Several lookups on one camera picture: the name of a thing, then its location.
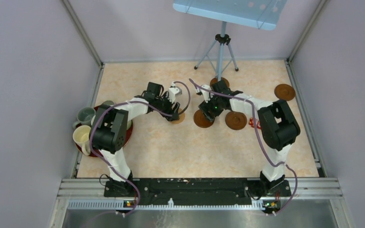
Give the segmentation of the dark wooden coaster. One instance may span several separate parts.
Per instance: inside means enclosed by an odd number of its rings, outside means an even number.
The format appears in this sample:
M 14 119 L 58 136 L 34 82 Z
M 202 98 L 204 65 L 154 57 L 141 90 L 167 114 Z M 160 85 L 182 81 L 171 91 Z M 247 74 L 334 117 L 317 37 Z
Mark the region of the dark wooden coaster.
M 214 124 L 214 121 L 209 121 L 201 110 L 197 110 L 193 116 L 194 123 L 200 128 L 209 128 Z
M 226 125 L 235 131 L 243 129 L 247 124 L 247 117 L 244 113 L 230 111 L 225 117 Z
M 224 81 L 225 82 L 225 84 L 226 84 L 226 86 L 227 87 L 230 87 L 230 83 L 229 83 L 229 81 L 226 79 L 226 78 L 224 78 L 224 77 L 221 77 L 221 81 Z M 211 81 L 210 81 L 210 87 L 212 87 L 212 85 L 213 84 L 215 84 L 215 83 L 217 83 L 218 82 L 218 79 L 215 77 L 215 78 L 213 78 Z
M 288 84 L 279 84 L 274 89 L 274 94 L 278 99 L 290 101 L 295 98 L 295 89 Z

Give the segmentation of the light wooden coaster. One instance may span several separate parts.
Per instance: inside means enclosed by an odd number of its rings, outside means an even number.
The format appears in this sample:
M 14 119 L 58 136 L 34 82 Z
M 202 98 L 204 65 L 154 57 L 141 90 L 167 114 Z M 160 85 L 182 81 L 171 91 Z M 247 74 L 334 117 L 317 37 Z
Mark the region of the light wooden coaster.
M 178 120 L 170 121 L 171 124 L 180 124 L 185 120 L 185 113 L 179 115 Z

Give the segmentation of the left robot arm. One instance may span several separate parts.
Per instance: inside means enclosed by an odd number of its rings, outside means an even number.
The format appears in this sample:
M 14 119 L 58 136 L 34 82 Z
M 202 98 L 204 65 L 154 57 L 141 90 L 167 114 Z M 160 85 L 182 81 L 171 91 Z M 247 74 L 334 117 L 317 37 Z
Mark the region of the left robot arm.
M 157 111 L 167 121 L 179 119 L 180 104 L 176 98 L 182 94 L 181 88 L 172 83 L 165 90 L 160 84 L 150 82 L 140 95 L 114 105 L 102 104 L 92 122 L 89 143 L 99 151 L 110 171 L 106 188 L 112 193 L 128 196 L 135 189 L 132 171 L 128 167 L 123 152 L 129 121 L 152 111 Z

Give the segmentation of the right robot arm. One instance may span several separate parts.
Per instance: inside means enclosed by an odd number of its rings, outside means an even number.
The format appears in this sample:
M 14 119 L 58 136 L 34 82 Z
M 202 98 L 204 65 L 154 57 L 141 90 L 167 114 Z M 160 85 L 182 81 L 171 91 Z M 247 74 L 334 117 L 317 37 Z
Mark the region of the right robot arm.
M 259 188 L 264 195 L 272 196 L 284 180 L 288 152 L 300 135 L 300 127 L 287 101 L 265 101 L 242 91 L 232 91 L 224 81 L 194 86 L 197 94 L 203 96 L 198 106 L 201 112 L 198 126 L 213 124 L 225 110 L 248 115 L 254 124 L 260 125 L 254 131 L 267 164 L 260 173 Z

